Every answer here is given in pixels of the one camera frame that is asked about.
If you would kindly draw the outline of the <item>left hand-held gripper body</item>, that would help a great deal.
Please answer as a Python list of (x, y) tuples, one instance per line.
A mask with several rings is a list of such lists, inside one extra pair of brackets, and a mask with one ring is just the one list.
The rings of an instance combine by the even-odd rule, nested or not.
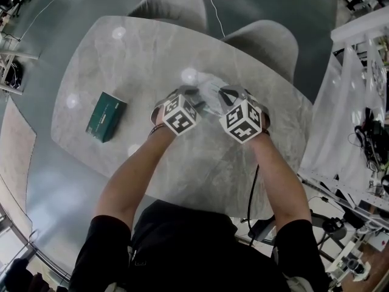
[(184, 90), (196, 88), (183, 85), (174, 90), (164, 102), (163, 123), (177, 136), (194, 128), (201, 120), (200, 112), (203, 109), (195, 109), (195, 104), (204, 101), (198, 89), (195, 96), (187, 96)]

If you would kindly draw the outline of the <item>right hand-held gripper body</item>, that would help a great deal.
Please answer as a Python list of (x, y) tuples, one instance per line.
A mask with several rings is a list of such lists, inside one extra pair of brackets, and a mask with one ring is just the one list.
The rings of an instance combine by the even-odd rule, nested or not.
[(247, 89), (238, 85), (223, 86), (218, 91), (218, 99), (223, 111), (219, 121), (234, 140), (244, 144), (261, 133), (269, 133), (269, 111)]

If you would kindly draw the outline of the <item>person's left hand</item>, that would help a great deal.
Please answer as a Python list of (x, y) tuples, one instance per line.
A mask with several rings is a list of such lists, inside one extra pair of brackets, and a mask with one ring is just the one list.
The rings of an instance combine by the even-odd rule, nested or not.
[(163, 122), (162, 120), (163, 114), (164, 114), (164, 102), (159, 101), (155, 105), (150, 115), (150, 121), (153, 123), (154, 126), (159, 125)]

